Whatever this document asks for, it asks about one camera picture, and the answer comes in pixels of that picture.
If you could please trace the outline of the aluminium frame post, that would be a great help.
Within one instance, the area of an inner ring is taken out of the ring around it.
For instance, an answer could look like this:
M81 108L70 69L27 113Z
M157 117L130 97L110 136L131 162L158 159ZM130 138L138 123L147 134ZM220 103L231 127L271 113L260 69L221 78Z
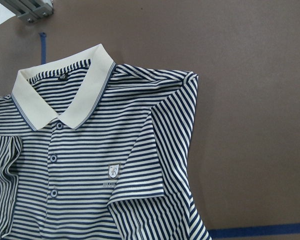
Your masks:
M0 4L26 23L34 23L54 13L52 0L0 0Z

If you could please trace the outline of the navy white striped polo shirt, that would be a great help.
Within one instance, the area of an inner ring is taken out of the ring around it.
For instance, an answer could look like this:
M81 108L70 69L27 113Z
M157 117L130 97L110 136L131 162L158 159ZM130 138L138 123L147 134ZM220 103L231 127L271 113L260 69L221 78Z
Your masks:
M99 44L0 97L0 240L209 240L187 157L198 76Z

